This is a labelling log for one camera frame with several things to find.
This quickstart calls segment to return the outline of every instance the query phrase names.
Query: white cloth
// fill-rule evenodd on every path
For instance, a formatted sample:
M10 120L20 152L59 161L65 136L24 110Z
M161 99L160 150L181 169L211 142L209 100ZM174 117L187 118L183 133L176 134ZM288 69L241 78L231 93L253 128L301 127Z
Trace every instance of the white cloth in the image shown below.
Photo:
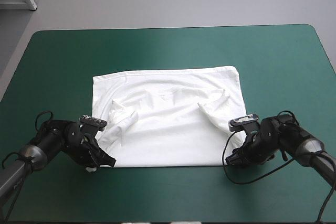
M93 78L99 146L116 167L221 165L228 121L246 114L234 67L126 71ZM234 135L226 156L242 145Z

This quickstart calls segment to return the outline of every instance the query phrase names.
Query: white t-shirt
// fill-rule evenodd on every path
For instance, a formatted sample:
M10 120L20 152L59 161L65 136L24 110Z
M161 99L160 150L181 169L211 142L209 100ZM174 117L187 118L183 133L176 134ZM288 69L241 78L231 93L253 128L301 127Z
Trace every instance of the white t-shirt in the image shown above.
M116 167L221 165L228 121L246 114L234 67L125 71L93 78L99 146ZM234 135L226 156L245 134Z

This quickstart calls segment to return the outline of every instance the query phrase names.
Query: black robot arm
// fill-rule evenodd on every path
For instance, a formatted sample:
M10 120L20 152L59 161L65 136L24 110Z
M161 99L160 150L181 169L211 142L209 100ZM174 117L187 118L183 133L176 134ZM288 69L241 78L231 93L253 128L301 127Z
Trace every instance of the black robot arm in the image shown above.
M230 131L244 131L246 139L243 146L225 159L227 165L263 164L280 150L285 161L288 153L302 166L314 168L332 186L335 178L332 162L336 164L336 159L324 150L320 140L299 126L292 112L283 112L287 113L265 118L261 124L255 114L229 121Z
M37 128L37 119L50 113L49 120ZM103 131L106 121L83 115L79 122L53 120L50 111L40 113L35 121L36 136L18 153L10 153L2 162L0 171L0 211L14 191L20 189L30 173L42 170L59 152L67 153L77 164L96 169L100 165L113 167L116 160L105 153L95 139ZM12 154L18 159L5 167L5 160Z

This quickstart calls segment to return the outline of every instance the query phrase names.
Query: black cable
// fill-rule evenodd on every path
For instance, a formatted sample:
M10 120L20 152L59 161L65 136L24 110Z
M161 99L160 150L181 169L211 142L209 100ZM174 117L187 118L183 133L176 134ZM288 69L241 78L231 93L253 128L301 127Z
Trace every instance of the black cable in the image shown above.
M266 173L266 174L263 174L262 176L257 177L257 178L255 178L255 179L253 179L253 180L251 180L251 181L248 181L248 182L237 182L237 181L234 181L233 179L231 179L231 178L229 177L229 175L228 175L228 173L227 173L227 170L226 170L226 166L227 166L227 165L224 164L224 155L225 155L225 151L226 151L226 149L227 149L227 145L228 145L230 139L231 139L231 138L233 137L233 135L236 134L236 133L237 133L237 132L232 133L232 134L230 135L230 137L227 139L227 142L226 142L226 145L225 145L225 147L224 147L223 154L222 154L222 165L223 165L224 173L225 173L227 179L230 180L230 181L231 181L232 183L234 183L234 184L237 184L237 185L248 185L248 184L251 184L251 183L253 183L253 182L256 182L256 181L258 181L258 180L260 180L260 179L262 179L262 178L265 178L265 177L271 175L272 173L275 173L276 171L278 171L278 170L284 168L285 166L289 165L291 162L293 162L293 161L296 160L297 158L302 157L302 156L305 156L305 155L311 155L312 157L314 157L314 156L322 157L322 158L324 158L325 160L327 160L327 161L332 165L332 167L333 167L333 169L334 169L334 182L333 182L333 185L332 185L332 187L331 187L331 190L329 191L327 197L325 198L325 200L324 200L324 202L323 202L323 204L322 204L322 206L321 206L321 208L320 208L320 211L319 211L319 214L318 214L318 218L317 218L317 220L316 220L316 222L315 222L315 223L322 223L322 222L321 222L321 218L322 218L323 211L324 211L324 209L325 209L325 207L326 207L326 205L327 205L329 199L331 198L333 192L336 190L336 164L334 163L334 161L333 161L331 158L322 155L320 152L316 152L316 153L303 153L303 154L301 154L301 155L298 155L298 156L296 156L296 157L293 157L292 159L290 159L289 161L285 162L284 164L278 166L277 168L271 170L270 172L268 172L268 173Z
M291 115L291 117L292 117L292 121L291 121L291 122L283 122L283 121L280 120L279 116L280 116L281 114L283 114L284 112L287 112L288 114ZM283 110L283 111L280 111L280 112L277 114L276 118L277 118L277 120L279 121L279 123L282 123L282 124L293 124L293 125L300 126L298 120L296 120L296 117L295 117L294 113L291 112L291 111L289 111L289 110Z
M11 152L9 153L2 161L1 161L1 167L2 167L2 170L5 169L5 162L7 161L7 159L12 156L12 155L20 155L18 152Z
M36 118L35 118L35 129L36 131L38 131L38 128L37 128L37 120L39 119L40 116L44 115L44 114L47 114L47 113L50 113L50 118L48 119L48 121L50 121L51 119L53 119L54 117L54 114L50 111L50 110L46 110L46 111L42 111L41 113L39 113Z

